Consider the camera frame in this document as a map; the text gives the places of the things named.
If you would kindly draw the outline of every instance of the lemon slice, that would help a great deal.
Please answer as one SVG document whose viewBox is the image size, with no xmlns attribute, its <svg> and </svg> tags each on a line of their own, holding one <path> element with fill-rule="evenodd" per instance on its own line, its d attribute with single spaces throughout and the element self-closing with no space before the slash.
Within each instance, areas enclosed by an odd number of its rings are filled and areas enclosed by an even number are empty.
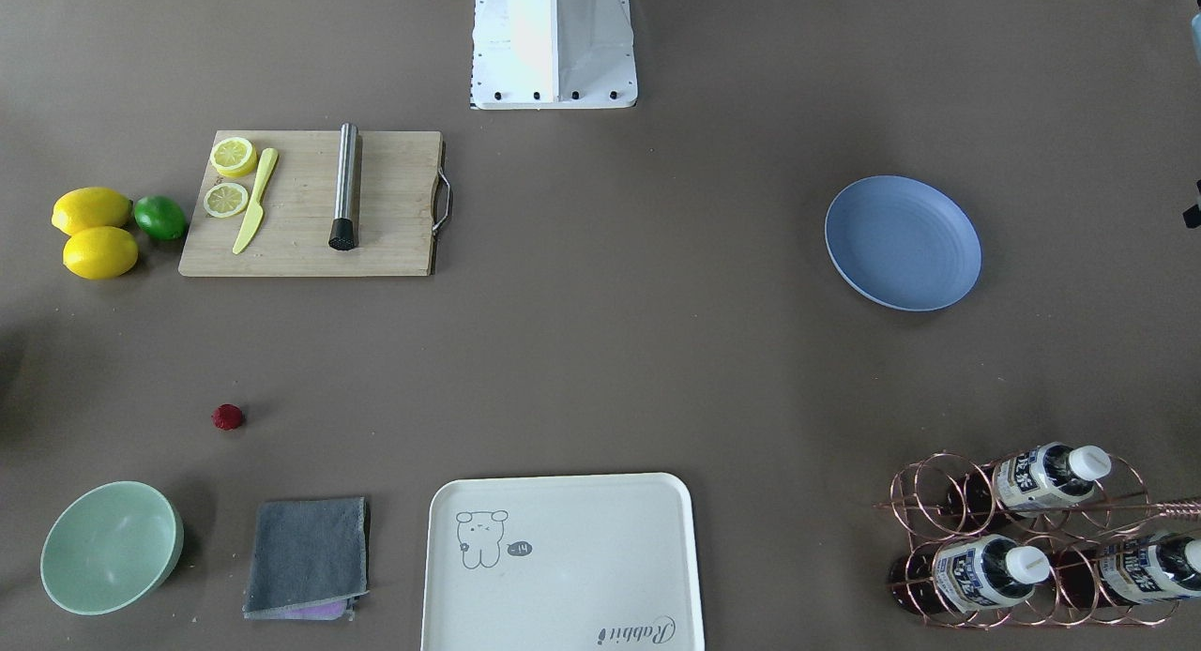
<svg viewBox="0 0 1201 651">
<path fill-rule="evenodd" d="M 204 210 L 214 217 L 233 217 L 246 209 L 250 195 L 238 183 L 221 183 L 204 195 Z"/>
<path fill-rule="evenodd" d="M 226 138 L 213 145 L 209 163 L 219 175 L 240 178 L 258 165 L 258 153 L 246 138 Z"/>
</svg>

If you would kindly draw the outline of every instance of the dark bottle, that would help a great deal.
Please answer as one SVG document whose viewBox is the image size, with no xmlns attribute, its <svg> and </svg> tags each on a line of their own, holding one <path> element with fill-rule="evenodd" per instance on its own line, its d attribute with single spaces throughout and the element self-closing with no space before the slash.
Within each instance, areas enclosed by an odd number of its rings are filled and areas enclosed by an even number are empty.
<svg viewBox="0 0 1201 651">
<path fill-rule="evenodd" d="M 1036 515 L 1041 509 L 1086 501 L 1097 489 L 1097 480 L 1107 476 L 1111 467 L 1109 454 L 1100 447 L 1088 444 L 1072 449 L 1063 442 L 1051 442 L 996 466 L 984 467 L 984 473 L 992 480 L 992 494 L 979 474 L 970 474 L 948 489 L 948 514 L 964 514 L 967 506 L 963 531 L 972 532 L 981 526 L 986 526 L 987 531 L 999 531 L 1024 516 Z M 990 509 L 993 509 L 993 515 L 987 520 Z"/>
<path fill-rule="evenodd" d="M 908 569 L 906 562 L 892 562 L 889 584 L 897 604 L 918 615 L 1015 607 L 1051 574 L 1041 550 L 997 534 L 919 551 Z"/>
<path fill-rule="evenodd" d="M 1157 532 L 1104 549 L 1060 553 L 1054 562 L 1064 604 L 1076 609 L 1093 608 L 1094 597 L 1098 608 L 1201 597 L 1201 539 L 1188 536 Z"/>
</svg>

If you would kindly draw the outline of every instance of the black muddler tip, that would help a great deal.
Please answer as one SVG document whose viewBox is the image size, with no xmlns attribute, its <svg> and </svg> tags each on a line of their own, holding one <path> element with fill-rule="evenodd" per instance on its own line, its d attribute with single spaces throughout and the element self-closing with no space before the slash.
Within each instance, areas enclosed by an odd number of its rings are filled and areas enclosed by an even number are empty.
<svg viewBox="0 0 1201 651">
<path fill-rule="evenodd" d="M 352 250 L 354 241 L 354 222 L 346 217 L 334 220 L 334 226 L 329 229 L 329 247 L 334 250 Z"/>
</svg>

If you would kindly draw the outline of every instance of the white bottle cap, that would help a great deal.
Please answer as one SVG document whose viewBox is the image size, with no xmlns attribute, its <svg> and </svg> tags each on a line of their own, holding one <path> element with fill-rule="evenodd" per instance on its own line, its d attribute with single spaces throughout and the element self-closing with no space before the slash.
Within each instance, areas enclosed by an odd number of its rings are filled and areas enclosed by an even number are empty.
<svg viewBox="0 0 1201 651">
<path fill-rule="evenodd" d="M 1189 540 L 1184 547 L 1184 561 L 1193 567 L 1193 571 L 1201 572 L 1201 540 Z"/>
<path fill-rule="evenodd" d="M 1005 553 L 1005 571 L 1017 583 L 1033 585 L 1051 575 L 1051 562 L 1033 545 L 1018 545 Z"/>
<path fill-rule="evenodd" d="M 1077 447 L 1068 455 L 1068 467 L 1082 480 L 1099 480 L 1110 474 L 1113 464 L 1110 455 L 1095 444 Z"/>
</svg>

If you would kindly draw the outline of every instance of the cutting board handle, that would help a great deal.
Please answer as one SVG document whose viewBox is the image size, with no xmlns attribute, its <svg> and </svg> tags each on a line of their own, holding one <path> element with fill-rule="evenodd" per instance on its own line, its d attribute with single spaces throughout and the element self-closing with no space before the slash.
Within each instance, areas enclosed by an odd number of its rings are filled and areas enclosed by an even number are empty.
<svg viewBox="0 0 1201 651">
<path fill-rule="evenodd" d="M 447 174 L 442 172 L 442 165 L 438 165 L 437 186 L 442 186 L 442 189 L 447 190 L 446 193 L 447 202 L 446 202 L 446 211 L 442 213 L 442 217 L 440 217 L 436 222 L 434 222 L 434 227 L 430 228 L 430 233 L 432 233 L 434 238 L 438 237 L 438 229 L 441 229 L 442 225 L 446 225 L 447 220 L 450 219 L 450 203 L 453 201 L 453 195 L 450 193 L 450 180 L 447 180 Z M 438 197 L 437 197 L 437 189 L 435 189 L 434 211 L 437 213 L 437 209 L 438 209 Z"/>
</svg>

